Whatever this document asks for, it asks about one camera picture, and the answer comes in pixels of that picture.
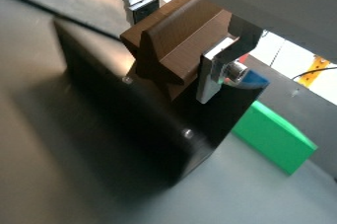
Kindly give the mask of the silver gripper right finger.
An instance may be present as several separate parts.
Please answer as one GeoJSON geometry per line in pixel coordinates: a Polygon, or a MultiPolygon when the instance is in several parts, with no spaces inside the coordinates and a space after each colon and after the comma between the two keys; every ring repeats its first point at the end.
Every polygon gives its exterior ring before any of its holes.
{"type": "Polygon", "coordinates": [[[236,15],[231,17],[228,34],[201,54],[196,99],[207,104],[221,89],[225,79],[237,85],[248,68],[239,58],[257,46],[264,29],[236,15]]]}

